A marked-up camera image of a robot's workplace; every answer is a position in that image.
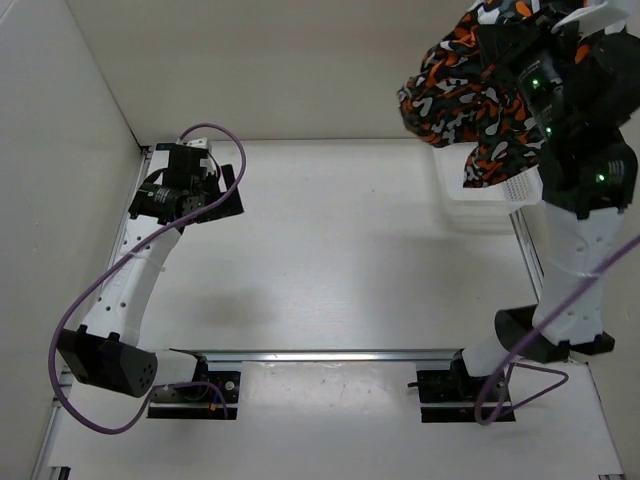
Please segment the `white plastic mesh basket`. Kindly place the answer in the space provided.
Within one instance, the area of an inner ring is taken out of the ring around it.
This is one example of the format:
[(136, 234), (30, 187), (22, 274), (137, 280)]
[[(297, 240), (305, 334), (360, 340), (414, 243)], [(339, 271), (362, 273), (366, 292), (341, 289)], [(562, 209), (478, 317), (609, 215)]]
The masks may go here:
[(464, 165), (472, 149), (472, 144), (458, 144), (433, 151), (444, 211), (457, 230), (506, 232), (511, 228), (513, 213), (541, 200), (538, 169), (527, 170), (495, 186), (467, 189), (463, 187)]

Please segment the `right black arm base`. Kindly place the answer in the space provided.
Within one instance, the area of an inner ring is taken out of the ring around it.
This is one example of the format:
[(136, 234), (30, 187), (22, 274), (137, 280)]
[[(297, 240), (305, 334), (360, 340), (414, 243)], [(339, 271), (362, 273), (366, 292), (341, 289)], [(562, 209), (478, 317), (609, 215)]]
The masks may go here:
[[(410, 393), (418, 395), (423, 424), (463, 424), (476, 423), (475, 403), (482, 385), (483, 382), (480, 382), (465, 390), (449, 368), (436, 366), (419, 368), (416, 377), (407, 383), (407, 388)], [(511, 398), (504, 375), (501, 375), (498, 386), (492, 388), (481, 406), (483, 419), (490, 416), (503, 391), (506, 397), (497, 422), (515, 421), (515, 414), (508, 412)]]

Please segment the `front aluminium rail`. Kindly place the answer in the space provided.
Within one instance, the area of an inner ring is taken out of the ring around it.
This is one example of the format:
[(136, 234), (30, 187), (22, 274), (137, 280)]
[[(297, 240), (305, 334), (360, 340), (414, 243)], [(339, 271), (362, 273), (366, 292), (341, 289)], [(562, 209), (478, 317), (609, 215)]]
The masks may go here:
[(210, 363), (448, 362), (456, 349), (194, 350)]

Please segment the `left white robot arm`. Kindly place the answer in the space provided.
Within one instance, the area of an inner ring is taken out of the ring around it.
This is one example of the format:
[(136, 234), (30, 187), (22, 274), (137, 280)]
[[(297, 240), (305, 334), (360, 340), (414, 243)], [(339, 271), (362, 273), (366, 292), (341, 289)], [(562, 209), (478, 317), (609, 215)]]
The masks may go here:
[(188, 400), (206, 395), (210, 377), (199, 354), (139, 348), (143, 316), (164, 263), (184, 232), (177, 220), (201, 224), (243, 213), (231, 165), (219, 166), (205, 139), (160, 144), (168, 163), (148, 175), (128, 210), (121, 255), (130, 260), (104, 283), (80, 326), (65, 329), (57, 350), (82, 384), (125, 394), (146, 395), (154, 386), (174, 384)]

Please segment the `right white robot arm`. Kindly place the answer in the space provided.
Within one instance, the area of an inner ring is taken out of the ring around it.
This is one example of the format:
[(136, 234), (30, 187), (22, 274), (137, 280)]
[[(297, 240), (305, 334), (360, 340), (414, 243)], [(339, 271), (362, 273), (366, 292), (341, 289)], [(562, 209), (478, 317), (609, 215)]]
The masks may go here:
[(610, 352), (598, 266), (631, 204), (638, 160), (621, 127), (639, 107), (639, 40), (625, 32), (633, 1), (546, 7), (514, 26), (482, 26), (482, 75), (516, 90), (544, 143), (538, 161), (548, 265), (536, 305), (496, 314), (463, 349), (449, 387), (470, 400), (509, 352), (540, 362)]

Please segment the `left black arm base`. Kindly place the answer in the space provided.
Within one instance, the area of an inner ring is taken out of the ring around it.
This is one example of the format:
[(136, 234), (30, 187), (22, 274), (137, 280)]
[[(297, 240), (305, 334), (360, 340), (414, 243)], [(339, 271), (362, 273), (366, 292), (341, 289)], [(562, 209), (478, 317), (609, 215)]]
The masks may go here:
[(241, 371), (219, 366), (200, 355), (194, 381), (200, 385), (156, 391), (147, 407), (148, 419), (236, 420)]

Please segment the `orange black camouflage shorts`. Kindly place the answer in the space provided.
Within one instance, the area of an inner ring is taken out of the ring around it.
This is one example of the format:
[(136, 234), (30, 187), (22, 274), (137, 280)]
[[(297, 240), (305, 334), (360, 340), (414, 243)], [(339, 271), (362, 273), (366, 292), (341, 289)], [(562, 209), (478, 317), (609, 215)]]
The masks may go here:
[(549, 5), (571, 12), (587, 4), (476, 1), (399, 89), (399, 112), (407, 131), (434, 148), (474, 145), (464, 164), (464, 188), (498, 185), (536, 167), (544, 144), (521, 95), (481, 78), (477, 29), (518, 23)]

